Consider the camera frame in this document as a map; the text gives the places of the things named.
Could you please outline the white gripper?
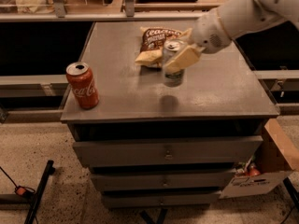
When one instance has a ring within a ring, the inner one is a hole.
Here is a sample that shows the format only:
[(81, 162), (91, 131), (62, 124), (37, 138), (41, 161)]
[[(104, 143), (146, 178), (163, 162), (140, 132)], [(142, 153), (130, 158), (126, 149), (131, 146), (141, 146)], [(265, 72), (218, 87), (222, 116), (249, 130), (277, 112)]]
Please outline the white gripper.
[(205, 12), (195, 22), (193, 29), (185, 30), (178, 41), (187, 45), (177, 52), (164, 65), (167, 74), (174, 74), (197, 63), (204, 52), (206, 54), (217, 53), (228, 47), (232, 39), (228, 36), (221, 23), (221, 17), (216, 8)]

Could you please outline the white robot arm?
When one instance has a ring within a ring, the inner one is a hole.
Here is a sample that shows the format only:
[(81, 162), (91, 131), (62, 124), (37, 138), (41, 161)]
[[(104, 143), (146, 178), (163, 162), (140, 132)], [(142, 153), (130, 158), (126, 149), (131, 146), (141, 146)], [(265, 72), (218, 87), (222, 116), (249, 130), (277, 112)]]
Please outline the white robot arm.
[(216, 53), (247, 33), (261, 32), (284, 21), (299, 22), (299, 0), (227, 0), (203, 13), (193, 24), (187, 44), (166, 60), (164, 71), (174, 74)]

